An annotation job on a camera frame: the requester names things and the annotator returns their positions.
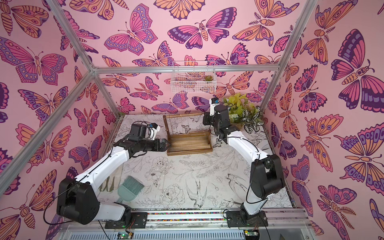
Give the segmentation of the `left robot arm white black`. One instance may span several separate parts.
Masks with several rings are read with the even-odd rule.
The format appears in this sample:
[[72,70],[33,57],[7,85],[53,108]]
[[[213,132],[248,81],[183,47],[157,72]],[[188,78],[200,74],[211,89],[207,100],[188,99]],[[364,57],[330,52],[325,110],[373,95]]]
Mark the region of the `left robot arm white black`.
[[131,222],[132,209],[122,203],[102,203],[97,191],[118,167],[147,152],[165,152],[170,143],[156,137],[161,127],[155,123],[133,123],[130,132],[114,143],[112,149],[92,167],[73,179],[60,182],[57,215],[87,225],[92,221],[114,221],[122,226]]

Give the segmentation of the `wooden jewelry display stand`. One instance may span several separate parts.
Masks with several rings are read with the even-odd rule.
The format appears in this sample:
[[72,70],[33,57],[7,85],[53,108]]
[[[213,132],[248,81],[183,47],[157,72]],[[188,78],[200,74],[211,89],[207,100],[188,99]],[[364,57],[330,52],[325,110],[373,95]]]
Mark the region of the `wooden jewelry display stand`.
[[213,151],[211,133],[202,125],[202,113],[163,115],[170,147],[168,156],[206,154]]

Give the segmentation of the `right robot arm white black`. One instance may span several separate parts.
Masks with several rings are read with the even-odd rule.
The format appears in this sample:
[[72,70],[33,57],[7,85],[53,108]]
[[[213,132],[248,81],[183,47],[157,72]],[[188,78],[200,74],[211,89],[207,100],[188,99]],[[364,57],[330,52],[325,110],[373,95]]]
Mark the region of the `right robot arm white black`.
[[219,141],[237,151],[251,166],[250,180],[246,187],[245,201],[239,211],[226,212],[228,223],[241,226],[267,226],[262,210],[268,199],[285,187],[281,159],[262,151],[246,138],[241,130],[230,122],[228,107],[211,99],[210,111],[204,113],[203,125],[213,127]]

